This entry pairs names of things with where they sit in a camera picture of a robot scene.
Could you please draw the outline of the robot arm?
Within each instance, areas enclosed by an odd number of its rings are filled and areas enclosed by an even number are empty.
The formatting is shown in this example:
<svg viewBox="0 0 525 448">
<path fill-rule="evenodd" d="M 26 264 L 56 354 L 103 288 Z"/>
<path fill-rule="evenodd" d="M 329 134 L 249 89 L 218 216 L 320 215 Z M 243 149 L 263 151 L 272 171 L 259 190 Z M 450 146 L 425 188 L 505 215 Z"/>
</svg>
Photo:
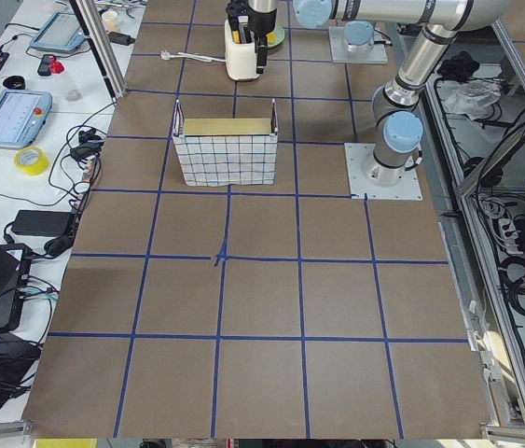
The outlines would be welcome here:
<svg viewBox="0 0 525 448">
<path fill-rule="evenodd" d="M 396 76 L 379 88 L 372 108 L 378 141 L 362 163 L 364 176 L 380 187 L 398 184 L 418 147 L 423 126 L 413 114 L 420 92 L 459 32 L 492 24 L 510 7 L 504 0 L 479 1 L 296 1 L 297 21 L 318 28 L 332 19 L 420 24 Z"/>
<path fill-rule="evenodd" d="M 277 1 L 229 1 L 224 23 L 225 62 L 236 81 L 257 79 L 267 65 L 269 48 L 276 36 Z"/>
</svg>

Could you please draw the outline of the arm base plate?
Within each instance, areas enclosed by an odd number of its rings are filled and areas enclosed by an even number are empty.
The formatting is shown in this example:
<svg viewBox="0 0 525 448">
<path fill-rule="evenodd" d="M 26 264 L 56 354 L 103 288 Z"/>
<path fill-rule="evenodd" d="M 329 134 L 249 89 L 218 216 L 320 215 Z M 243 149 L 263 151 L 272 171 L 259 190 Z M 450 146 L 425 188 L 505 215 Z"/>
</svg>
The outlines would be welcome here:
<svg viewBox="0 0 525 448">
<path fill-rule="evenodd" d="M 375 144 L 346 143 L 345 161 L 350 196 L 358 200 L 421 201 L 421 186 L 414 160 L 387 168 L 375 160 Z"/>
<path fill-rule="evenodd" d="M 385 44 L 379 41 L 371 23 L 350 22 L 329 28 L 329 43 L 334 63 L 386 64 Z"/>
</svg>

